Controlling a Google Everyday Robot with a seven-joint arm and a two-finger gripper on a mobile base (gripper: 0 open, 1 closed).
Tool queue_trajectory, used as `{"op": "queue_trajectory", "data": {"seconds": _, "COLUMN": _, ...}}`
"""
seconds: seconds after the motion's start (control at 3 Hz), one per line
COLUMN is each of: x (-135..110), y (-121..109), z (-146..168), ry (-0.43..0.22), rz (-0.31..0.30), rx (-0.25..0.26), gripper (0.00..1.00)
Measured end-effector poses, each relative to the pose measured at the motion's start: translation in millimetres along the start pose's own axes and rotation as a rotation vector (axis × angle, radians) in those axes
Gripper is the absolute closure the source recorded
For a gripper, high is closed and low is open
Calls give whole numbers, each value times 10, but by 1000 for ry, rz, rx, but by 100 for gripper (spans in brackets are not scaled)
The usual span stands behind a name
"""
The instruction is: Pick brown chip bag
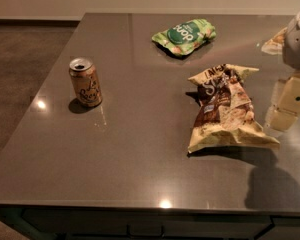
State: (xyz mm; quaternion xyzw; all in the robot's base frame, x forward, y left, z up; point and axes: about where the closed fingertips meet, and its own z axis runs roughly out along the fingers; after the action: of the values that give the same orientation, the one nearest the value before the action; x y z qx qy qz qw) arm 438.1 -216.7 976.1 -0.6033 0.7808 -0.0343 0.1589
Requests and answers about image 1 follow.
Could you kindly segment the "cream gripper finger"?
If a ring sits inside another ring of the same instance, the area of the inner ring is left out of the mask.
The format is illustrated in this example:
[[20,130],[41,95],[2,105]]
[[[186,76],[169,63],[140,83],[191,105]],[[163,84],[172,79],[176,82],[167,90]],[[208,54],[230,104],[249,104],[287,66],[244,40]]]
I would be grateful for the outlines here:
[[298,117],[285,110],[280,110],[276,106],[271,106],[266,114],[265,125],[273,130],[284,132],[287,131]]

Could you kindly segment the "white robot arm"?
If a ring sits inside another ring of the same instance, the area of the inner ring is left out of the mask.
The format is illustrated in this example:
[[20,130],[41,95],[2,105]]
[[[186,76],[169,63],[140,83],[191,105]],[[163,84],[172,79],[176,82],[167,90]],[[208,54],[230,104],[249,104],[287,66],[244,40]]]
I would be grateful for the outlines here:
[[265,127],[279,134],[300,117],[300,10],[285,28],[264,43],[261,51],[281,55],[283,62],[294,69],[286,80],[276,82],[265,119]]

